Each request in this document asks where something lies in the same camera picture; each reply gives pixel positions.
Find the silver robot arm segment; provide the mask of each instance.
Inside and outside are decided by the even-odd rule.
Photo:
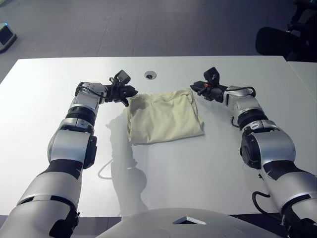
[[[204,73],[207,82],[195,82],[191,88],[207,100],[216,100],[233,112],[232,124],[242,132],[240,154],[251,168],[259,170],[269,195],[281,214],[281,223],[289,236],[317,235],[317,178],[294,164],[295,146],[288,134],[264,114],[252,87],[225,87],[219,84],[219,73],[213,67]]]
[[[78,224],[82,171],[93,165],[94,124],[104,102],[123,102],[137,91],[122,70],[111,85],[80,83],[66,118],[48,146],[49,167],[26,189],[0,229],[1,238],[69,238]]]

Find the table surface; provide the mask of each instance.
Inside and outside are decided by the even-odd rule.
[[[167,92],[203,80],[212,66],[221,84],[256,88],[266,115],[292,137],[295,164],[316,174],[316,101],[282,57],[21,59],[0,84],[0,214],[9,214],[32,179],[47,168],[47,145],[80,81],[108,84],[124,69],[140,93]],[[148,70],[157,79],[145,79]],[[195,100],[205,134],[150,145],[129,144],[122,104],[100,106],[95,164],[82,177],[82,216],[129,216],[166,207],[258,212],[251,194],[266,188],[258,171],[240,157],[241,132],[231,126],[231,112],[197,95]],[[276,211],[270,199],[259,202]]]
[[[298,78],[304,83],[314,101],[317,98],[317,63],[288,62],[296,72]]]

